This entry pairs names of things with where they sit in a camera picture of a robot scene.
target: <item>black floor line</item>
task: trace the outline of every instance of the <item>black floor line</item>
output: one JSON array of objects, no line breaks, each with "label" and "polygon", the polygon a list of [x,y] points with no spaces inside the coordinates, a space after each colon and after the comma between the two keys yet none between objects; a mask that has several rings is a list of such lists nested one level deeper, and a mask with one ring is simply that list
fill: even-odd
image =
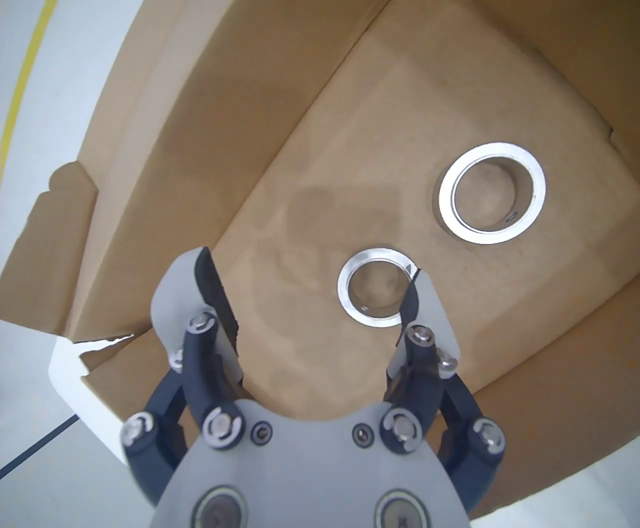
[{"label": "black floor line", "polygon": [[71,416],[69,420],[66,420],[64,423],[60,424],[49,434],[43,436],[39,439],[35,444],[33,444],[29,449],[26,449],[22,453],[20,453],[17,457],[15,457],[9,464],[0,469],[0,479],[6,477],[11,471],[16,469],[22,462],[27,460],[30,456],[36,454],[40,449],[42,449],[45,445],[47,445],[51,440],[56,438],[60,433],[62,433],[65,429],[67,429],[70,425],[76,423],[78,421],[77,415]]}]

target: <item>white floor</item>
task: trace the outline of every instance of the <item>white floor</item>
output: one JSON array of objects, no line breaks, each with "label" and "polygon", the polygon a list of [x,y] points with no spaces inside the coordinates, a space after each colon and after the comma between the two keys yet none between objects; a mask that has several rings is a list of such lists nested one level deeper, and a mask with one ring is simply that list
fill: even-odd
[{"label": "white floor", "polygon": [[[0,269],[49,176],[76,158],[141,0],[58,0],[31,73],[0,187]],[[44,0],[0,0],[0,124]],[[47,377],[54,337],[0,321],[0,467],[74,412]],[[474,528],[640,527],[640,440]],[[0,480],[0,525],[143,527],[152,509],[76,422]]]}]

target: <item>cardboard box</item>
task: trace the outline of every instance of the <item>cardboard box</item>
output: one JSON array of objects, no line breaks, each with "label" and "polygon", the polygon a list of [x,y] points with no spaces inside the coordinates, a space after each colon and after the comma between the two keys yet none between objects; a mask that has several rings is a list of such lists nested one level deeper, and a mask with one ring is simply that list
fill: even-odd
[{"label": "cardboard box", "polygon": [[[339,270],[395,246],[429,273],[461,377],[508,436],[474,514],[526,497],[640,431],[639,23],[631,0],[146,1],[7,262],[0,317],[133,334],[84,356],[124,419],[167,371],[151,295],[207,245],[247,389],[328,419],[380,400],[397,339],[344,313]],[[439,227],[431,195],[489,141],[530,150],[548,188],[529,230],[480,247]]]}]

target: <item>yellow floor line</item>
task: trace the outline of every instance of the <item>yellow floor line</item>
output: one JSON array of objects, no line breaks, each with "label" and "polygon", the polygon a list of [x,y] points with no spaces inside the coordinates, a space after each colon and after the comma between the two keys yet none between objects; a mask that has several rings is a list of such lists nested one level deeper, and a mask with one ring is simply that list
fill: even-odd
[{"label": "yellow floor line", "polygon": [[0,184],[2,184],[2,178],[4,175],[4,164],[6,162],[6,156],[9,153],[9,145],[11,145],[11,136],[13,136],[13,128],[15,127],[15,121],[18,118],[18,111],[20,110],[20,104],[22,102],[22,96],[24,95],[24,89],[27,86],[29,75],[31,75],[31,69],[33,63],[36,60],[36,55],[40,49],[40,43],[42,37],[47,29],[53,10],[56,8],[58,0],[45,0],[38,18],[36,28],[31,34],[31,41],[27,48],[27,53],[22,61],[20,68],[20,74],[18,75],[18,81],[15,83],[15,89],[13,91],[13,97],[11,98],[11,104],[9,105],[9,112],[6,115],[6,121],[4,122],[4,130],[2,133],[2,139],[0,140]]}]

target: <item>large metal ring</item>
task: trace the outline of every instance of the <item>large metal ring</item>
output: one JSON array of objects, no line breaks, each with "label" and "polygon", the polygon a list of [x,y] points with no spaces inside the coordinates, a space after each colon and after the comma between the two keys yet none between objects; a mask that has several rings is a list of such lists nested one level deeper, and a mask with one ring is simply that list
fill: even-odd
[{"label": "large metal ring", "polygon": [[[460,216],[456,207],[456,190],[471,167],[489,160],[503,167],[513,178],[516,198],[500,221],[478,229]],[[533,224],[542,210],[547,185],[542,167],[530,152],[511,143],[486,143],[455,160],[435,192],[435,213],[449,232],[474,244],[499,244],[515,238]]]},{"label": "large metal ring", "polygon": [[349,283],[356,271],[370,262],[389,262],[402,270],[409,281],[413,279],[413,276],[418,270],[409,257],[390,248],[370,248],[356,253],[342,267],[340,275],[338,276],[338,299],[340,299],[340,304],[353,319],[367,326],[386,328],[400,324],[399,311],[386,317],[374,317],[367,314],[367,312],[370,311],[368,307],[354,302],[352,298]]}]

